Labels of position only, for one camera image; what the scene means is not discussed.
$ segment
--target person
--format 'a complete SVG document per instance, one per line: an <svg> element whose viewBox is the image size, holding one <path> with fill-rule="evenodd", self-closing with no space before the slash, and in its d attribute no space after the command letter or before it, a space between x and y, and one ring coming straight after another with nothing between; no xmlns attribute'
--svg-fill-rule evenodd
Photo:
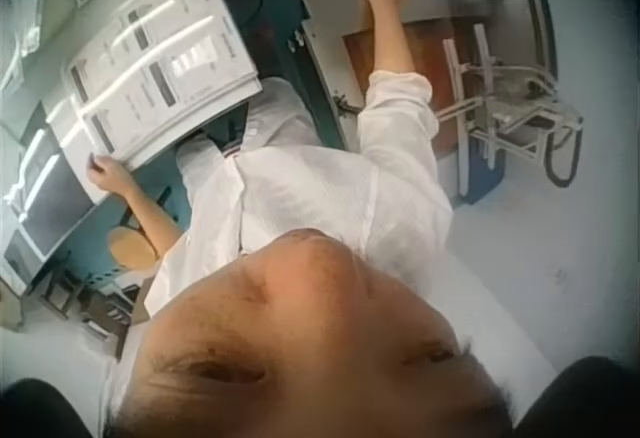
<svg viewBox="0 0 640 438"><path fill-rule="evenodd" d="M182 234L117 162L89 178L120 195L163 257L153 320L114 436L497 437L500 390L435 309L428 280L452 209L438 122L399 18L368 0L375 71L360 152L323 148L292 87L268 79L239 152L178 151Z"/></svg>

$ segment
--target desk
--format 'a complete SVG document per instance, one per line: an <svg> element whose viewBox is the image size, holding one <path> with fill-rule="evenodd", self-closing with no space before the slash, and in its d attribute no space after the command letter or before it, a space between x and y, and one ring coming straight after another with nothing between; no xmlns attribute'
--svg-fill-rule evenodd
<svg viewBox="0 0 640 438"><path fill-rule="evenodd" d="M223 0L91 0L79 9L73 0L44 2L44 42L24 60L22 86L1 102L0 196L13 198L0 200L0 275L18 294L106 197L85 173L89 155L105 152L96 116L109 112L141 133L106 150L135 170L261 89ZM162 20L140 18L163 5L171 9ZM149 14L131 21L141 9ZM86 54L89 46L99 53ZM87 67L82 86L73 65Z"/></svg>

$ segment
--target white shirt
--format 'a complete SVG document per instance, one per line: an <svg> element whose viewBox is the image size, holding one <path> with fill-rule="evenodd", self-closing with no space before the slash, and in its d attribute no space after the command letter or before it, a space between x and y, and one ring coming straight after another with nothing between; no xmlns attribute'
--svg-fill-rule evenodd
<svg viewBox="0 0 640 438"><path fill-rule="evenodd" d="M291 85L269 79L251 102L241 151L206 139L178 164L193 209L145 301L153 316L184 289L298 228L316 228L416 288L443 248L452 210L438 183L431 85L376 72L358 117L360 153L320 146Z"/></svg>

